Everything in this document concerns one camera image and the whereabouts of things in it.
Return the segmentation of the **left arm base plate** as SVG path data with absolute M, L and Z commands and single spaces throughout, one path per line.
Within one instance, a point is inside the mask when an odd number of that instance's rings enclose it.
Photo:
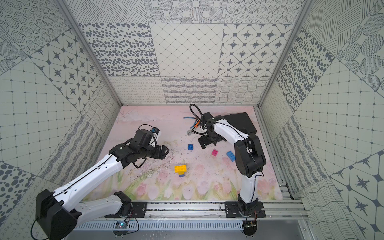
M 147 211 L 147 202 L 130 202 L 123 203 L 123 205 L 118 209 L 115 214 L 105 215 L 105 218 L 126 218 L 126 217 L 135 217 L 135 218 L 144 218 Z

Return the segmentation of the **yellow long lego brick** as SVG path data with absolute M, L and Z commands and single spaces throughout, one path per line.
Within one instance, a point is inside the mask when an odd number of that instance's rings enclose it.
M 175 170 L 175 173 L 176 173 L 176 174 L 178 174 L 178 175 L 184 175 L 185 172 L 187 171 L 187 165 L 179 165 L 179 166 L 175 166 L 174 170 Z

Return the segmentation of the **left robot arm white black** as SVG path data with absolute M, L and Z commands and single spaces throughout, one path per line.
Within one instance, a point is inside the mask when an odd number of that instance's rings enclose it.
M 101 217 L 123 217 L 127 224 L 134 216 L 132 200 L 123 192 L 82 203 L 83 198 L 110 176 L 137 160 L 163 160 L 169 149 L 158 145 L 161 131 L 139 128 L 133 138 L 114 146 L 99 162 L 77 178 L 54 191 L 43 190 L 36 198 L 36 219 L 48 240 L 62 240 L 79 225 Z

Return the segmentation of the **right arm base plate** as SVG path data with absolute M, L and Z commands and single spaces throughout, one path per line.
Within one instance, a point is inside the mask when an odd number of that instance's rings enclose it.
M 262 202 L 254 201 L 250 204 L 243 202 L 225 202 L 224 211 L 227 218 L 265 218 L 266 212 Z

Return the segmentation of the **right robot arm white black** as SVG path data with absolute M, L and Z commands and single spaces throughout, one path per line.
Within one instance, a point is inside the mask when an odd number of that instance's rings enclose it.
M 243 215 L 249 215 L 259 204 L 257 185 L 259 178 L 264 176 L 263 168 L 267 163 L 251 118 L 245 112 L 214 117 L 209 112 L 202 113 L 195 104 L 190 104 L 189 109 L 203 130 L 197 132 L 195 128 L 191 129 L 192 133 L 200 135 L 198 142 L 202 149 L 221 141 L 233 146 L 236 167 L 244 176 L 238 206 Z

